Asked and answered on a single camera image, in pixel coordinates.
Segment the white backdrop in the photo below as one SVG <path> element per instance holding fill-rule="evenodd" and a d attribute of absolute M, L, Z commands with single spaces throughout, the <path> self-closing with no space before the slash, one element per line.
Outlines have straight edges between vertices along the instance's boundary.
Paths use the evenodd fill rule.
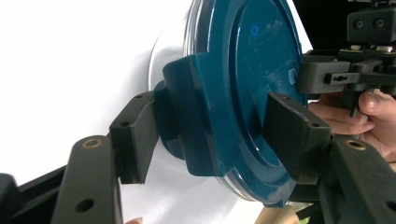
<path fill-rule="evenodd" d="M 0 1 L 0 173 L 26 183 L 64 166 L 77 140 L 107 134 L 148 89 L 151 49 L 190 4 Z M 125 220 L 145 223 L 252 223 L 262 208 L 190 176 L 161 146 L 147 184 L 122 186 L 122 205 Z"/>

